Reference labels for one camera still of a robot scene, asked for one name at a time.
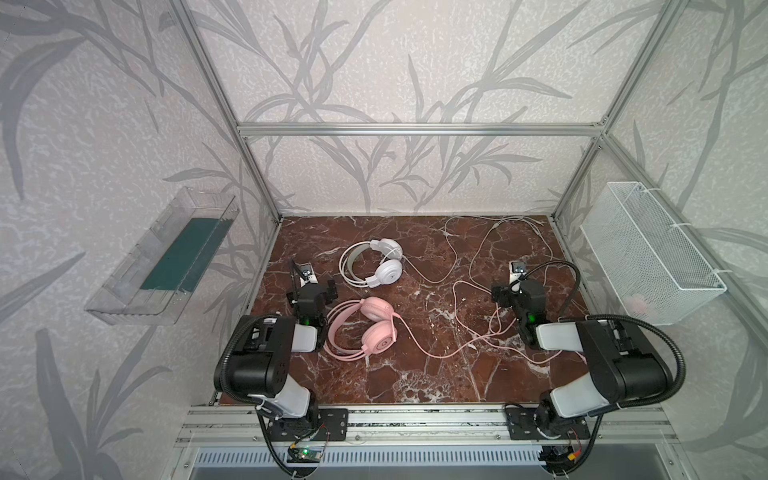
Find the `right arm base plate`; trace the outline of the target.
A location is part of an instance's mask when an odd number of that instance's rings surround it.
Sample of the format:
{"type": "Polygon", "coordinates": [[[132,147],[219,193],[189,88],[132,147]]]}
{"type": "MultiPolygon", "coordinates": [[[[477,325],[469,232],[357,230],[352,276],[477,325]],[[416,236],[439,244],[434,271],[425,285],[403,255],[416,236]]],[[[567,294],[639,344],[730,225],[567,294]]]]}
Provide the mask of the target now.
{"type": "Polygon", "coordinates": [[[584,417],[562,418],[548,407],[503,407],[511,440],[589,440],[591,432],[584,417]]]}

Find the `pink item in basket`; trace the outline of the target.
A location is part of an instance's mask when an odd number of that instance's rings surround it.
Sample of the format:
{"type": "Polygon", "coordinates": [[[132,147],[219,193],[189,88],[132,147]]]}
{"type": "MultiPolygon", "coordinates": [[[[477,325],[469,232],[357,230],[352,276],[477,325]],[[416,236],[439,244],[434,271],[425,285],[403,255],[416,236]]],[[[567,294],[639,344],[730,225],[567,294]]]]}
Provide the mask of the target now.
{"type": "Polygon", "coordinates": [[[648,313],[650,305],[642,294],[634,294],[624,298],[624,307],[630,316],[640,318],[648,313]]]}

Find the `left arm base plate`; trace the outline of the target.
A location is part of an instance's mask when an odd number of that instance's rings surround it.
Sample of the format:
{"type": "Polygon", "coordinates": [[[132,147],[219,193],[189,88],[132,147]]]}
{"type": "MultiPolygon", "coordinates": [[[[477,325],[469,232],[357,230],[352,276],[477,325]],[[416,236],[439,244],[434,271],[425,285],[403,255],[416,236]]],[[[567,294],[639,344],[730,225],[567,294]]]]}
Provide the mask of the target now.
{"type": "Polygon", "coordinates": [[[344,441],[349,425],[349,410],[320,408],[297,419],[270,420],[267,432],[272,441],[344,441]]]}

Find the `green circuit board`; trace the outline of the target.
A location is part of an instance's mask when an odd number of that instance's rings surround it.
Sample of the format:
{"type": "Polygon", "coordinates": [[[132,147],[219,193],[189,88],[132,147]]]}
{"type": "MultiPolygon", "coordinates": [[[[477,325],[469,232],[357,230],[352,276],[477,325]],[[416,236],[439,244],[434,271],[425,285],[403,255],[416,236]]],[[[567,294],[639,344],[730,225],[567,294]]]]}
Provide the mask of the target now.
{"type": "Polygon", "coordinates": [[[324,450],[305,446],[291,446],[288,449],[288,458],[291,463],[320,463],[324,450]]]}

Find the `aluminium front rail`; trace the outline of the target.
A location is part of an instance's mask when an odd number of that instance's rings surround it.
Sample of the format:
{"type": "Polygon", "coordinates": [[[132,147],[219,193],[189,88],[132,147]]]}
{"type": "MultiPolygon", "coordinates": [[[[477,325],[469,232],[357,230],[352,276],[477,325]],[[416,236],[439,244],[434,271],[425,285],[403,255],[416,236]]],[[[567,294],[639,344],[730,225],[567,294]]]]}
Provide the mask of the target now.
{"type": "MultiPolygon", "coordinates": [[[[342,446],[511,445],[501,404],[357,404],[345,407],[342,446]]],[[[599,444],[678,444],[659,406],[625,409],[604,416],[599,444]]],[[[259,446],[256,412],[243,406],[192,407],[176,447],[259,446]]]]}

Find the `right wiring connector board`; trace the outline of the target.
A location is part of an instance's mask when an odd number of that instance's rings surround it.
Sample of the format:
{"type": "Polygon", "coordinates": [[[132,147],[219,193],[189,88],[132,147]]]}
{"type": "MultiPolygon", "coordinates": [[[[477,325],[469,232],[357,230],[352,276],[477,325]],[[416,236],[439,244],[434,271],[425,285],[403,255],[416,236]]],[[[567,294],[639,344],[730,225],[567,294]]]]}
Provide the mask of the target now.
{"type": "Polygon", "coordinates": [[[570,470],[582,463],[581,451],[571,447],[551,446],[542,450],[539,460],[549,470],[570,470]]]}

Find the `clear plastic wall bin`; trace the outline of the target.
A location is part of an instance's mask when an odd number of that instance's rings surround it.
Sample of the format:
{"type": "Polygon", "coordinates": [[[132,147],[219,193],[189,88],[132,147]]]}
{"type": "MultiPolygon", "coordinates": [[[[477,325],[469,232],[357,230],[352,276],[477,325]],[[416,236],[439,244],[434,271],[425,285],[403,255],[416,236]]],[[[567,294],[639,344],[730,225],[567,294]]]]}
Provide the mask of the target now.
{"type": "Polygon", "coordinates": [[[181,188],[85,311],[112,326],[175,324],[239,213],[234,194],[181,188]]]}

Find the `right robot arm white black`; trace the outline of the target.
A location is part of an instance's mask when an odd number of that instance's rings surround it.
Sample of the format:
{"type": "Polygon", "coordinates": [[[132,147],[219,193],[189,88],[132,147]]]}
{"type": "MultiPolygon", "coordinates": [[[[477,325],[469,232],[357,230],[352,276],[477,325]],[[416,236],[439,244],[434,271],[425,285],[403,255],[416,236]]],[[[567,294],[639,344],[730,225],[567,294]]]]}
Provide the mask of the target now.
{"type": "Polygon", "coordinates": [[[586,374],[543,394],[537,409],[542,423],[660,403],[685,382],[681,349],[650,323],[618,314],[550,321],[543,285],[523,277],[492,285],[490,295],[493,302],[514,311],[528,347],[579,353],[586,360],[586,374]]]}

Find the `white headphones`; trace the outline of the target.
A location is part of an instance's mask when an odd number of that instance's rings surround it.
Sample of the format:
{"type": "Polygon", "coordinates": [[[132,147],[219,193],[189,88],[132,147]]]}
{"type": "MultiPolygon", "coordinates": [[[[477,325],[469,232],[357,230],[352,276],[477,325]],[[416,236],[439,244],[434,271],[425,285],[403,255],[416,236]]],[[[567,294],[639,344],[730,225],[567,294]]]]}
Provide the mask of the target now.
{"type": "Polygon", "coordinates": [[[388,238],[361,241],[350,245],[338,261],[339,273],[342,279],[355,288],[373,289],[394,284],[403,273],[403,249],[401,245],[388,238]],[[356,260],[367,250],[381,255],[379,264],[371,276],[359,277],[354,273],[356,260]]]}

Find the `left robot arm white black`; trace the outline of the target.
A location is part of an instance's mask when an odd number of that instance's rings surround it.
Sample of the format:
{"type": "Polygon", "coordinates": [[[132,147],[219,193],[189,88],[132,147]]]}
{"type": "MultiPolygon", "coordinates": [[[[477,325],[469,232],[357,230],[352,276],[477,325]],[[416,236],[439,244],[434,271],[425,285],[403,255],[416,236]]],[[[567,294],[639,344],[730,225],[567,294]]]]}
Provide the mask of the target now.
{"type": "Polygon", "coordinates": [[[214,371],[215,389],[254,405],[275,422],[317,424],[316,397],[290,375],[290,361],[294,353],[323,348],[329,330],[327,307],[337,298],[333,280],[324,286],[309,282],[287,294],[290,315],[241,317],[214,371]]]}

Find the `pink headphones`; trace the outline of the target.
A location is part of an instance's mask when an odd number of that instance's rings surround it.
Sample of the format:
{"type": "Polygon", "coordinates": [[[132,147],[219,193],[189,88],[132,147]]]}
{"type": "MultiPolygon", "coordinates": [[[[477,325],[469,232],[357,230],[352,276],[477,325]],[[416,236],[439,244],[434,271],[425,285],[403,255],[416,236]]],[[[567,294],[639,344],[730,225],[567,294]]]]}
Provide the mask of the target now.
{"type": "Polygon", "coordinates": [[[379,297],[341,302],[328,313],[328,330],[323,350],[342,362],[353,362],[381,354],[397,341],[398,333],[394,325],[396,318],[399,318],[399,315],[393,306],[379,297]],[[363,333],[358,349],[342,348],[335,342],[336,333],[356,313],[360,313],[371,325],[363,333]]]}

